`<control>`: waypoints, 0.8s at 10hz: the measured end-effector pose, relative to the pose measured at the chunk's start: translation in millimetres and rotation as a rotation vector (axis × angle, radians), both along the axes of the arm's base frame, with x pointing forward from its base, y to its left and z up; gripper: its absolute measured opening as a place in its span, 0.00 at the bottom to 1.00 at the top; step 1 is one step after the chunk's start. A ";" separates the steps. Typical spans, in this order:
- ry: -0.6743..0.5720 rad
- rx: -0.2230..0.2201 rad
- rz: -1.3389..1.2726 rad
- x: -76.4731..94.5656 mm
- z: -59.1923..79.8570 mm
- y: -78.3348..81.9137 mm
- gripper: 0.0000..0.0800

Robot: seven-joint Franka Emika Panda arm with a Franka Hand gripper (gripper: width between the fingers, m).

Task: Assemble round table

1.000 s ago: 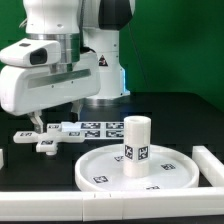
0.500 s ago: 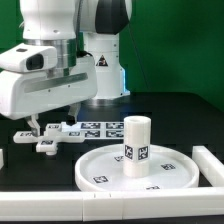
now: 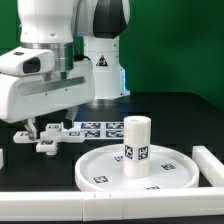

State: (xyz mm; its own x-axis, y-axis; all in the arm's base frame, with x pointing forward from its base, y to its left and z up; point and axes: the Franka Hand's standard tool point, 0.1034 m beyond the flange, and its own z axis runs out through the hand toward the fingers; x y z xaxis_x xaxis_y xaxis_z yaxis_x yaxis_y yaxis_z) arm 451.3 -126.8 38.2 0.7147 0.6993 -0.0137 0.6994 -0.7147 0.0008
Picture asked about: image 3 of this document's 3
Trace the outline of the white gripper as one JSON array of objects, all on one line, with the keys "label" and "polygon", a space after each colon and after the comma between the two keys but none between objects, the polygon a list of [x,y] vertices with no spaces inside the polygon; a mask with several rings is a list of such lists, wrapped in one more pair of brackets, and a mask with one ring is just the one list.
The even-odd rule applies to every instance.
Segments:
[{"label": "white gripper", "polygon": [[45,81],[42,74],[25,77],[0,74],[0,119],[8,123],[25,120],[29,139],[36,140],[34,117],[68,108],[63,124],[65,129],[71,129],[77,105],[91,101],[94,92],[90,60],[75,62],[74,69],[63,80],[60,73],[54,73],[50,81]]}]

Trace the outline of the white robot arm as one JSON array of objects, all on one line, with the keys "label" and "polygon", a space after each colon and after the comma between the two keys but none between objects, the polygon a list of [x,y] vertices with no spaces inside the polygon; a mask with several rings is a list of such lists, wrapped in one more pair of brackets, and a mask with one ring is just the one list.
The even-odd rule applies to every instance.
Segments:
[{"label": "white robot arm", "polygon": [[94,98],[92,61],[77,52],[77,38],[114,39],[127,27],[129,0],[17,0],[21,45],[0,56],[0,119],[22,121],[36,140],[35,118]]}]

